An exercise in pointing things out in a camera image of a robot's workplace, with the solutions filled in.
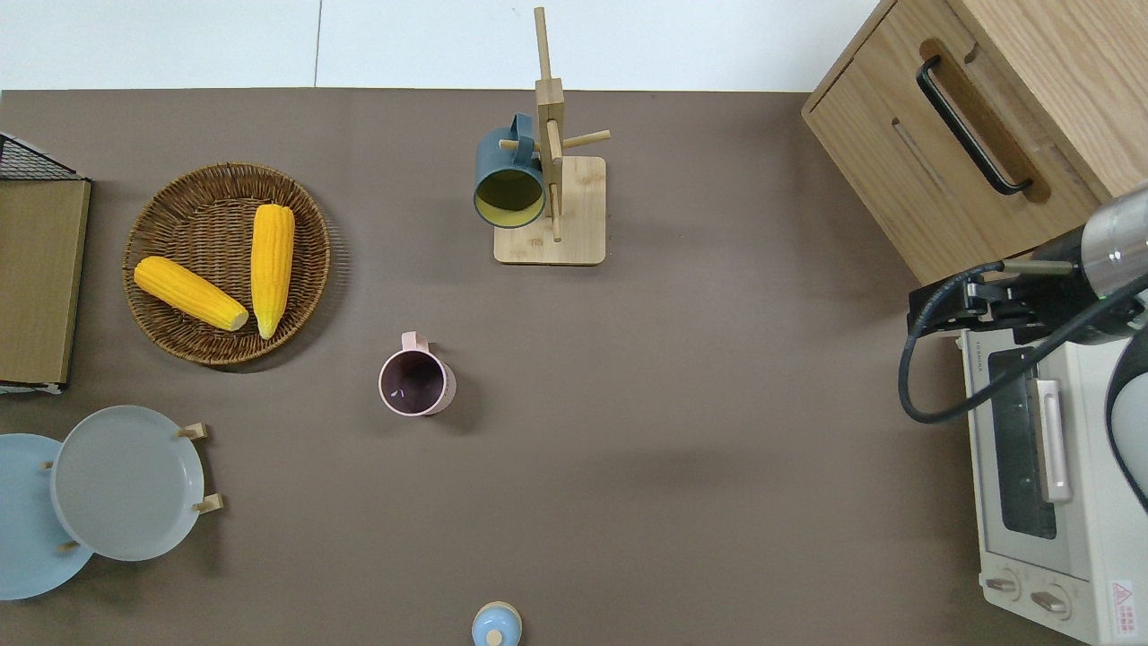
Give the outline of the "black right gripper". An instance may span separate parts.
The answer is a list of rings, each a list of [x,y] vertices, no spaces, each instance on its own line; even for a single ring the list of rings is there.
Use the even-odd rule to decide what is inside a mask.
[[[1083,270],[1083,229],[1054,238],[1030,252],[1026,260],[1065,260],[1073,263],[1066,275],[1021,274],[1001,281],[938,281],[908,294],[908,336],[930,336],[940,332],[968,327],[968,312],[974,310],[978,322],[972,330],[1013,330],[1017,345],[1046,338],[1070,322],[1101,298]],[[934,311],[925,312],[934,299]]]

